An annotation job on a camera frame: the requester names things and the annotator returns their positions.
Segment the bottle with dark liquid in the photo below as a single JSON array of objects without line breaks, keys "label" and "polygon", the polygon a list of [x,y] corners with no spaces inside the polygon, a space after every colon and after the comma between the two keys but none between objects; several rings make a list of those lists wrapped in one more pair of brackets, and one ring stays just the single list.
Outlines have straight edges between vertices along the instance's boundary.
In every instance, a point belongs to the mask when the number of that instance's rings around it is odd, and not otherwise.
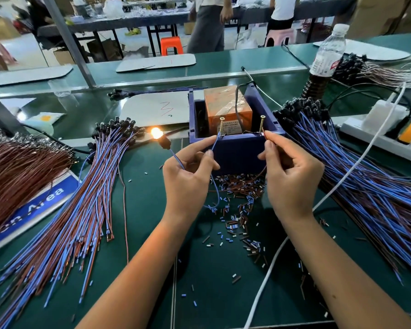
[{"label": "bottle with dark liquid", "polygon": [[301,97],[323,98],[327,84],[345,52],[345,35],[348,28],[349,26],[346,24],[336,24],[332,35],[320,45],[309,70],[309,79],[303,88]]}]

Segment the orange plastic stool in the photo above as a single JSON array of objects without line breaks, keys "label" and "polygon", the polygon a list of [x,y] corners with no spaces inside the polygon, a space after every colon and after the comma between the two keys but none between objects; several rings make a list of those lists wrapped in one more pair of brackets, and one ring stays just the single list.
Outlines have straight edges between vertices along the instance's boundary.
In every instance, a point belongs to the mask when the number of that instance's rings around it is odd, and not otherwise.
[{"label": "orange plastic stool", "polygon": [[176,48],[178,54],[184,54],[180,37],[161,38],[160,44],[161,44],[161,55],[163,56],[167,55],[167,49],[169,47]]},{"label": "orange plastic stool", "polygon": [[287,44],[295,44],[295,30],[293,28],[286,30],[270,30],[265,40],[265,47],[269,39],[274,40],[274,46],[281,45],[282,42],[286,41],[288,38]]}]

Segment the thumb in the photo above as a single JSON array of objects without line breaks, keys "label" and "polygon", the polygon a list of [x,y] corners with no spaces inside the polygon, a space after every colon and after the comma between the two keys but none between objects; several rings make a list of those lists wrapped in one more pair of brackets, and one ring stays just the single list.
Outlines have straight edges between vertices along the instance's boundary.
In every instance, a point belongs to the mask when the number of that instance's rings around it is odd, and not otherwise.
[{"label": "thumb", "polygon": [[268,173],[284,173],[277,147],[270,140],[265,141],[265,158]]},{"label": "thumb", "polygon": [[213,159],[213,151],[207,150],[207,152],[203,155],[201,162],[199,163],[198,170],[196,170],[195,175],[204,182],[210,180],[210,175],[212,174],[213,166],[215,164],[215,160]]}]

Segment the handwritten red mark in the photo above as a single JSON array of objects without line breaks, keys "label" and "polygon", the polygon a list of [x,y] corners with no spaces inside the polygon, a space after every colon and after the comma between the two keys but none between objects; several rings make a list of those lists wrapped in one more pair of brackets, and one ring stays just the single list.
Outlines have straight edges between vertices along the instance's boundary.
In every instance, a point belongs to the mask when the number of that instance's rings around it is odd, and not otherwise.
[{"label": "handwritten red mark", "polygon": [[162,110],[162,111],[166,111],[166,112],[164,112],[161,116],[164,116],[165,114],[169,113],[171,110],[174,109],[173,107],[166,108],[166,106],[169,105],[169,102],[162,102],[162,103],[160,103],[160,104],[165,104],[165,105],[161,108],[161,110]]}]

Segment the hand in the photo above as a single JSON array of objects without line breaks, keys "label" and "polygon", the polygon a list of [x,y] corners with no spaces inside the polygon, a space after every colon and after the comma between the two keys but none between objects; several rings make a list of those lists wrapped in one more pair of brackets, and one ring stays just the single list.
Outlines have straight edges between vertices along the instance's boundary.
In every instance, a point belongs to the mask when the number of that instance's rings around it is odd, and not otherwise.
[{"label": "hand", "polygon": [[190,22],[196,21],[196,5],[195,4],[193,4],[192,8],[190,8],[189,16],[187,17],[187,19]]},{"label": "hand", "polygon": [[177,157],[186,170],[174,157],[164,163],[165,216],[176,220],[172,224],[188,228],[201,210],[207,197],[212,170],[220,169],[213,159],[213,151],[203,153],[201,150],[212,145],[215,140],[216,136],[211,136],[178,151]]},{"label": "hand", "polygon": [[228,5],[225,5],[221,10],[221,15],[219,16],[220,21],[224,24],[226,21],[229,21],[233,18],[233,8]]},{"label": "hand", "polygon": [[283,136],[265,131],[268,199],[280,221],[312,217],[312,205],[324,165]]}]

